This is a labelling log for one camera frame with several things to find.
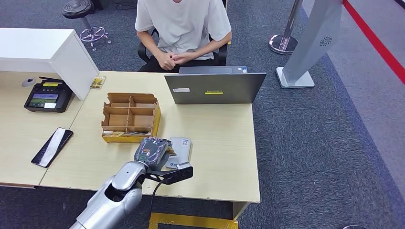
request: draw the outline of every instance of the white t-shirt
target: white t-shirt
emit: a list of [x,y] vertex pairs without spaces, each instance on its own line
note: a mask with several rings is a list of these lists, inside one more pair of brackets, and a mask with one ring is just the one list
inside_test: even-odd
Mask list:
[[[193,52],[210,40],[222,40],[230,31],[222,0],[138,0],[135,29],[159,32],[158,47],[164,52]],[[212,52],[197,60],[213,59]]]

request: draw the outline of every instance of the black smartphone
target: black smartphone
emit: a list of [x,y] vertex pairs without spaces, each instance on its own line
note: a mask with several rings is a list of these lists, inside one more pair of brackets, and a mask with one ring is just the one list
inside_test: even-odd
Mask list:
[[47,168],[64,147],[66,142],[72,137],[73,131],[57,128],[52,136],[39,150],[31,163]]

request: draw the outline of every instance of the black stool seat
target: black stool seat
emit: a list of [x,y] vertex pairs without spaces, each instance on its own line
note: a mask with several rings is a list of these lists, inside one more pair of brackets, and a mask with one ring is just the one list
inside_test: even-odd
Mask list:
[[82,18],[94,13],[91,0],[72,0],[64,6],[62,14],[69,19]]

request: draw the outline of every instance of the gray carpet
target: gray carpet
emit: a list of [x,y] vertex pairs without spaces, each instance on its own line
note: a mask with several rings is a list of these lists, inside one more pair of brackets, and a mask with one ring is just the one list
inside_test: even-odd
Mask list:
[[[37,3],[3,0],[1,27],[75,28],[80,21],[63,18],[62,0]],[[405,205],[397,186],[362,128],[355,108],[324,56],[310,73],[312,89],[283,90],[275,75],[288,57],[269,51],[268,38],[281,33],[292,0],[229,0],[233,28],[228,65],[247,65],[251,72],[268,72],[253,104],[260,204],[251,204],[240,217],[242,229],[340,229],[360,224],[369,229],[405,228]],[[135,55],[134,10],[109,5],[89,17],[110,32],[112,44],[90,52],[100,70],[133,71],[143,63]],[[296,37],[306,21],[304,11]],[[67,228],[93,192],[57,188],[0,188],[0,228]],[[120,226],[146,228],[142,222],[150,197]],[[220,201],[156,198],[154,211],[230,218],[232,206]],[[160,228],[184,229],[178,226]]]
[[[307,14],[313,2],[303,2]],[[405,10],[393,0],[350,0],[350,3],[405,66],[405,23],[392,20],[405,17]],[[390,176],[405,197],[405,103],[401,102],[405,100],[405,84],[345,10],[342,14],[340,39],[328,54]]]

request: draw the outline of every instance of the black device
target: black device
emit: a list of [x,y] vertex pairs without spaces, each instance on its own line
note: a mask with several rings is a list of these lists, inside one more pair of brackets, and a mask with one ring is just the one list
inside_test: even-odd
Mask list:
[[134,160],[142,162],[154,171],[161,171],[169,158],[165,153],[171,148],[171,141],[164,138],[144,138],[135,151]]
[[57,128],[52,136],[39,150],[31,163],[47,168],[64,147],[66,142],[72,137],[73,131],[63,128]]
[[40,77],[32,88],[24,107],[29,111],[65,112],[72,90],[63,80]]

